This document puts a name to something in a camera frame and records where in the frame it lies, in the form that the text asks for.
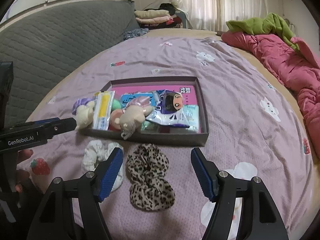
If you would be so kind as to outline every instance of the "green ball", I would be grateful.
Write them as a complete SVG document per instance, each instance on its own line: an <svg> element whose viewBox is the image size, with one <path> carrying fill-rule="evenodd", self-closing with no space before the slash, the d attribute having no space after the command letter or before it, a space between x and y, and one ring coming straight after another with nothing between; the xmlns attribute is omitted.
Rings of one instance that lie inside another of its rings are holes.
<svg viewBox="0 0 320 240"><path fill-rule="evenodd" d="M113 99L113 102L112 102L112 107L111 107L111 111L114 111L116 109L121 109L121 103L119 100L117 99Z"/></svg>

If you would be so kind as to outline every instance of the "finger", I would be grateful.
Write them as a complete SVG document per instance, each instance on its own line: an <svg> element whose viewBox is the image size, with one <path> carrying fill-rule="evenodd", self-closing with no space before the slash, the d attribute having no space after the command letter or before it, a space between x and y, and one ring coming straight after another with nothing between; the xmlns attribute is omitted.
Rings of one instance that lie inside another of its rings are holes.
<svg viewBox="0 0 320 240"><path fill-rule="evenodd" d="M17 170L17 183L19 183L20 181L24 181L29 177L30 177L29 172L25 170Z"/></svg>
<svg viewBox="0 0 320 240"><path fill-rule="evenodd" d="M22 185L21 184L16 185L16 191L18 193L22 193Z"/></svg>
<svg viewBox="0 0 320 240"><path fill-rule="evenodd" d="M25 149L18 152L18 163L29 159L33 155L33 150Z"/></svg>

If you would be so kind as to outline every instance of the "curtain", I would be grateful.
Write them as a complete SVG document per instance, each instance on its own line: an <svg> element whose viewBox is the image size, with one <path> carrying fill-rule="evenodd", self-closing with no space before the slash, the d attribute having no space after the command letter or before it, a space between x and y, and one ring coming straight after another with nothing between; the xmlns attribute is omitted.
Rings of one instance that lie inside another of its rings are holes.
<svg viewBox="0 0 320 240"><path fill-rule="evenodd" d="M172 0L193 29L227 31L226 21L265 17L267 0Z"/></svg>

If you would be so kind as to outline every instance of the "screw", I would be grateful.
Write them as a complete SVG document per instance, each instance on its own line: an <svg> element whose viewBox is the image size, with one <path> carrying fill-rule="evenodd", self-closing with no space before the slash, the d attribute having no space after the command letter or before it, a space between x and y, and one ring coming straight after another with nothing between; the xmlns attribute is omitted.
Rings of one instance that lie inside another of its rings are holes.
<svg viewBox="0 0 320 240"><path fill-rule="evenodd" d="M86 176L87 178L92 178L92 177L94 176L94 172L93 172L93 171L88 171L88 172L85 174L85 176Z"/></svg>
<svg viewBox="0 0 320 240"><path fill-rule="evenodd" d="M220 171L219 175L223 178L225 178L226 176L228 176L228 173L226 171Z"/></svg>
<svg viewBox="0 0 320 240"><path fill-rule="evenodd" d="M56 177L53 179L53 183L54 184L59 184L61 182L61 178L60 177Z"/></svg>
<svg viewBox="0 0 320 240"><path fill-rule="evenodd" d="M253 181L255 183L260 183L261 182L261 179L259 177L253 177Z"/></svg>

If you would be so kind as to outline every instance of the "qr code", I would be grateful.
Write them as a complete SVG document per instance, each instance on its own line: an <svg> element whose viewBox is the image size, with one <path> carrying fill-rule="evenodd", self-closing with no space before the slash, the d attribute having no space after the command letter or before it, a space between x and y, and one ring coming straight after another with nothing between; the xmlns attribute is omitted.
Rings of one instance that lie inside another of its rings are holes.
<svg viewBox="0 0 320 240"><path fill-rule="evenodd" d="M180 88L180 93L191 93L190 88Z"/></svg>

